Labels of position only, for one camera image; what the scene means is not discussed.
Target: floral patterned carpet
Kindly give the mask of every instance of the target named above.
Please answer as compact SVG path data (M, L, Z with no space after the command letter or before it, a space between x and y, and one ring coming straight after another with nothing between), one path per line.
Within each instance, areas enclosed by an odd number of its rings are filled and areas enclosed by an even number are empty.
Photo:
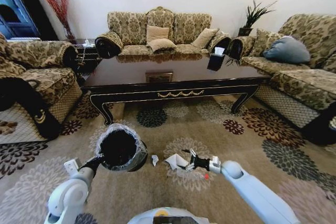
M222 176L200 168L171 170L164 159L193 148L199 156L235 160L282 197L302 223L336 223L336 146L305 141L283 119L249 100L237 115L234 97L114 104L115 122L135 129L149 154L135 173L98 169L92 192L76 223L127 223L134 215L162 207L184 208L216 223L261 223ZM62 135L51 142L0 145L0 223L43 223L53 189L68 177L63 163L93 155L107 128L85 95Z

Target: red decorative branches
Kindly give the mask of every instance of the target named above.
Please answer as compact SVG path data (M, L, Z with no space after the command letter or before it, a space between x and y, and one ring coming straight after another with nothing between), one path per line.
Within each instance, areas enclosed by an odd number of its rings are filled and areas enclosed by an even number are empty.
M53 8L59 21L63 24L66 30L66 36L68 39L75 39L68 23L68 6L69 0L46 0Z

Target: sofa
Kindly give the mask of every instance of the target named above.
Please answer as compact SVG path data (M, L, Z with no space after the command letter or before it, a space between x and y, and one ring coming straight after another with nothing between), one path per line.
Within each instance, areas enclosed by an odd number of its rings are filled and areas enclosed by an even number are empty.
M64 41L10 42L0 34L0 144L55 139L82 95L76 49Z
M212 17L209 14L173 13L159 6L147 13L109 12L107 20L110 30L98 36L95 41L102 58L209 55L215 47L228 48L231 41L229 34L219 31L205 49L191 45L205 28L210 28ZM147 25L169 28L168 39L177 48L153 53L146 46Z
M251 57L256 42L253 36L233 39L230 53L242 64L272 77L255 96L304 128L336 101L336 16L293 15L278 33L303 42L310 52L310 62L294 65L267 60L262 54ZM272 34L262 41L265 45L274 41Z

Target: picture frame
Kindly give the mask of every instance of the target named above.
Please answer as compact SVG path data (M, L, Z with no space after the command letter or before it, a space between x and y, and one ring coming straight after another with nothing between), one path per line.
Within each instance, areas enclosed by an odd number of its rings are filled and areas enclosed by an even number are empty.
M146 82L148 83L171 82L172 80L173 72L146 73Z

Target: dark wooden coffee table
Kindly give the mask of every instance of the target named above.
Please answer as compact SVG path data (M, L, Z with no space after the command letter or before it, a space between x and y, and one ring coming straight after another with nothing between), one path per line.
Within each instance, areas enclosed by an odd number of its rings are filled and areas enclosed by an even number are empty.
M228 66L228 56L216 59L201 55L116 56L102 60L82 89L91 91L90 101L104 116L105 125L113 122L106 104L118 102L241 94L232 106L232 112L238 113L270 76L248 66ZM157 73L150 80L163 82L147 82L146 73Z

